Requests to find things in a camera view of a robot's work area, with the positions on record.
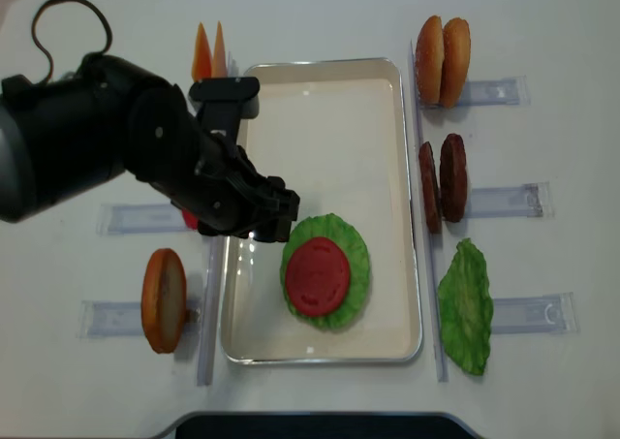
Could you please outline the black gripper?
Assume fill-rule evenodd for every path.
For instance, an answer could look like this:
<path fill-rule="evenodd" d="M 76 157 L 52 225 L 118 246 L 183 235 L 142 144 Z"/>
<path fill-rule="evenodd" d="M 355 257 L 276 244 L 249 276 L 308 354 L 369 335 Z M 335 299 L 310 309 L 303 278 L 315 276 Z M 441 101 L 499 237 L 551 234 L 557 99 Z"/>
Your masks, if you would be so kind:
<path fill-rule="evenodd" d="M 260 242 L 288 241 L 299 207 L 297 193 L 259 174 L 231 137 L 201 131 L 167 132 L 167 195 L 202 234 Z"/>

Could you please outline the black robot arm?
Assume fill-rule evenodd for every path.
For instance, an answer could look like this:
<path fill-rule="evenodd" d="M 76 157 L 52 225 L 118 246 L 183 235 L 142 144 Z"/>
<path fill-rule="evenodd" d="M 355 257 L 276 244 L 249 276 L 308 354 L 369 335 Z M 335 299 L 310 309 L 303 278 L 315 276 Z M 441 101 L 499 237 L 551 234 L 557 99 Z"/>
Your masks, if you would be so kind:
<path fill-rule="evenodd" d="M 237 142 L 256 78 L 183 92 L 128 61 L 87 55 L 73 78 L 1 83 L 1 218 L 17 223 L 124 172 L 191 213 L 202 235 L 288 240 L 299 198 Z"/>

